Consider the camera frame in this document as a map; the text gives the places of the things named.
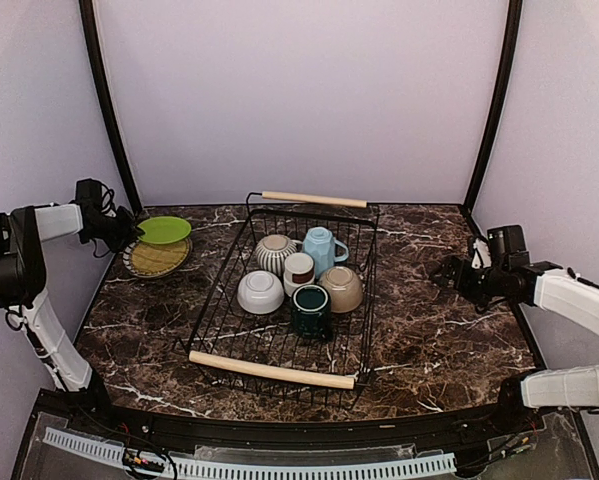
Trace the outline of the green plate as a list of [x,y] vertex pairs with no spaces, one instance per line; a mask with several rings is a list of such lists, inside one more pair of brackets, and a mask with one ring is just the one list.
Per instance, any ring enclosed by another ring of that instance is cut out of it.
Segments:
[[156,216],[143,220],[137,225],[142,231],[139,239],[154,245],[167,245],[186,239],[191,231],[191,224],[183,218],[175,216]]

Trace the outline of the light blue faceted mug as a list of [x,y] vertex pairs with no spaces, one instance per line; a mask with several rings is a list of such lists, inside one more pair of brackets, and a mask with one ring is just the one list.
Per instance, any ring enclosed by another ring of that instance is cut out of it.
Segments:
[[316,278],[349,257],[348,246],[337,240],[329,229],[320,226],[307,231],[302,241],[302,252],[313,259]]

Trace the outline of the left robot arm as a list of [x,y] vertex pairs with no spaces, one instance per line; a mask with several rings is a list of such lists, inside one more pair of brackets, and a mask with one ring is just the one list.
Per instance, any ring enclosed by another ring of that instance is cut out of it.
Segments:
[[99,436],[110,436],[120,427],[119,412],[101,376],[68,338],[47,290],[42,243],[75,234],[119,252],[140,231],[127,209],[106,213],[90,201],[0,213],[0,308],[9,328],[27,337],[55,386],[81,408],[82,421]]

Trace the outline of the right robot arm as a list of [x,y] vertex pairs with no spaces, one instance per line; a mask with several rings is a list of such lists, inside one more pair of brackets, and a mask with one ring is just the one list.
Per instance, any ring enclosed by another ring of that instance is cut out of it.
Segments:
[[[524,303],[563,317],[599,338],[599,285],[571,268],[551,262],[494,262],[477,268],[470,260],[449,256],[433,270],[430,280],[456,290],[478,310],[489,309],[497,299]],[[489,413],[490,426],[500,434],[513,432],[526,420],[528,409],[599,410],[599,364],[526,374],[513,382],[511,390],[513,395]]]

